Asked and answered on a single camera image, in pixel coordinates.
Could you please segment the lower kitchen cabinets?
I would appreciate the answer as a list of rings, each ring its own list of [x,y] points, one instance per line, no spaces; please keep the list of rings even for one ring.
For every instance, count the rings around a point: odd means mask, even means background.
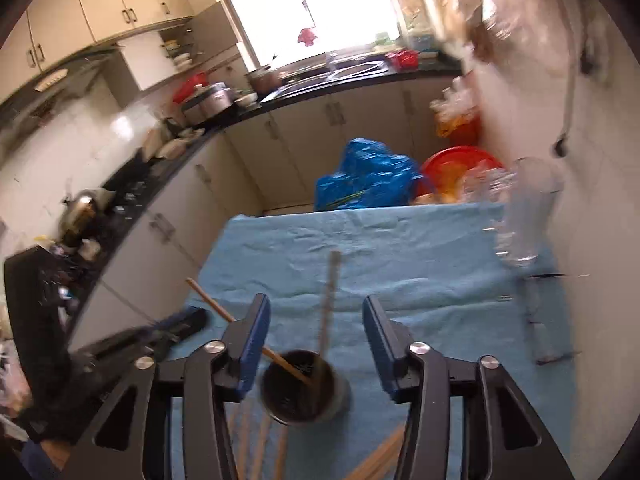
[[[431,100],[453,79],[453,70],[418,70],[280,94],[205,133],[158,177],[134,182],[78,286],[70,348],[179,310],[186,278],[201,270],[231,218],[310,205],[350,140],[377,140],[423,162],[442,146]]]

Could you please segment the kitchen cabinets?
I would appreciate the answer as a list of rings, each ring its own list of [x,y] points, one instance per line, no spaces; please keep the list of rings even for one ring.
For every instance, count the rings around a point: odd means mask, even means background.
[[[32,0],[1,48],[1,96],[104,46],[146,90],[238,42],[219,0]]]
[[[158,177],[134,182],[78,286],[70,348],[179,310],[186,278],[201,270],[231,218],[310,205],[350,140],[377,140],[423,162],[442,146],[431,100],[453,79],[453,70],[418,70],[280,94],[205,133]]]

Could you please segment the steel kitchen sink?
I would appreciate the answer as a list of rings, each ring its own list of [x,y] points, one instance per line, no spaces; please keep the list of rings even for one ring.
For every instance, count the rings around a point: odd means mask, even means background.
[[[346,81],[360,76],[369,76],[386,73],[388,66],[385,61],[368,61],[353,66],[330,70],[325,74],[314,75],[300,81],[291,82],[279,90],[279,93],[293,94],[308,89],[323,86],[324,84],[334,84],[334,82]]]

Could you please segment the upper kitchen cabinets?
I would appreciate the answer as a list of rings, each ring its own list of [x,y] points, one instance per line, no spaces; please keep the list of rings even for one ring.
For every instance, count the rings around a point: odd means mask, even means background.
[[[146,90],[238,42],[219,0],[32,0],[1,48],[1,96],[104,46]]]

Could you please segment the dark grey utensil cup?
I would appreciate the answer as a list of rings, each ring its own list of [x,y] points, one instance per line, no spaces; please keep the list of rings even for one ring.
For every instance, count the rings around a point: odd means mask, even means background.
[[[348,381],[318,353],[297,349],[283,357],[307,382],[279,364],[266,367],[259,381],[260,400],[274,420],[285,426],[323,424],[349,409]]]

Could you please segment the steel wok with lid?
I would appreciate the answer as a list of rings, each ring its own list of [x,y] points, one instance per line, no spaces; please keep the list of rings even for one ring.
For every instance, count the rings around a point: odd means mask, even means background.
[[[64,211],[58,220],[58,234],[62,244],[75,244],[86,227],[101,212],[99,198],[100,191],[95,188],[82,190],[75,197],[66,195],[63,198]]]

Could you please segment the red plastic basin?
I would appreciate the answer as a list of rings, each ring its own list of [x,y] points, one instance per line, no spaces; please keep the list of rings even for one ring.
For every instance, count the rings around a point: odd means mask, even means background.
[[[477,146],[446,148],[432,155],[420,167],[421,180],[416,184],[414,198],[431,195],[445,204],[461,202],[462,180],[469,170],[477,167],[503,169],[504,165]]]

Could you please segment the clear glass beer mug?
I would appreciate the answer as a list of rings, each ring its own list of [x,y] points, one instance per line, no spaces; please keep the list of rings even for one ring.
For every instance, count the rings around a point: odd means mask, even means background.
[[[480,225],[496,256],[509,266],[531,266],[540,255],[548,224],[564,188],[548,160],[517,159],[509,168],[479,162],[462,177],[462,202],[480,207]]]

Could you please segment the orange bag bin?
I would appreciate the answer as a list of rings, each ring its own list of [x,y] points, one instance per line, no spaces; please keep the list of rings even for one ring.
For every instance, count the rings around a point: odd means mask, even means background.
[[[480,144],[482,121],[473,89],[463,76],[457,76],[442,96],[430,103],[436,134],[450,146]]]

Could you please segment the white bowl on counter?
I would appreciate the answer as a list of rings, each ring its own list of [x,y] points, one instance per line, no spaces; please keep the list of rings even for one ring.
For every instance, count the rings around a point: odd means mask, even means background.
[[[250,110],[259,104],[258,95],[256,92],[239,94],[235,99],[235,104],[243,110]]]

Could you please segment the silver rice cooker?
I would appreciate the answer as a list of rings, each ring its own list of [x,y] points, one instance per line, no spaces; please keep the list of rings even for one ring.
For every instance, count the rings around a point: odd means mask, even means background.
[[[197,84],[181,104],[181,113],[190,126],[207,122],[234,104],[235,93],[224,82],[208,86]]]

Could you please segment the red small basket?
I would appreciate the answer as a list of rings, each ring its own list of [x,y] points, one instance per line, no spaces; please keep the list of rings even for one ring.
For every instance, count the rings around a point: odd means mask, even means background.
[[[385,57],[390,66],[398,72],[417,70],[419,68],[419,53],[415,50],[400,49],[387,52]]]

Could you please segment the range hood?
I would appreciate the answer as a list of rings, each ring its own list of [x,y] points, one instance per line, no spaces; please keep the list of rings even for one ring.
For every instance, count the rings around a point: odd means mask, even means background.
[[[29,81],[1,104],[1,129],[38,128],[67,101],[88,93],[104,65],[118,52],[115,46],[76,54]]]

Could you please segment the hanging plastic bags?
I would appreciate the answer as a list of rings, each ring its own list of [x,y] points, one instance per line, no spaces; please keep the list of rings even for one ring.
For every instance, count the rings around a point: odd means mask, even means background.
[[[568,0],[432,0],[436,38],[486,64],[514,55],[550,74],[567,69],[577,44]]]

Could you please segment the black frame eyeglasses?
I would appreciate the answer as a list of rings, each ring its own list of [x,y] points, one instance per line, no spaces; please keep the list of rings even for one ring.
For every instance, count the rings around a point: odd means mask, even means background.
[[[589,278],[589,274],[511,269],[506,271],[494,299],[499,302],[518,302],[528,308],[542,307],[547,302],[566,304],[567,285],[571,280],[583,278]]]

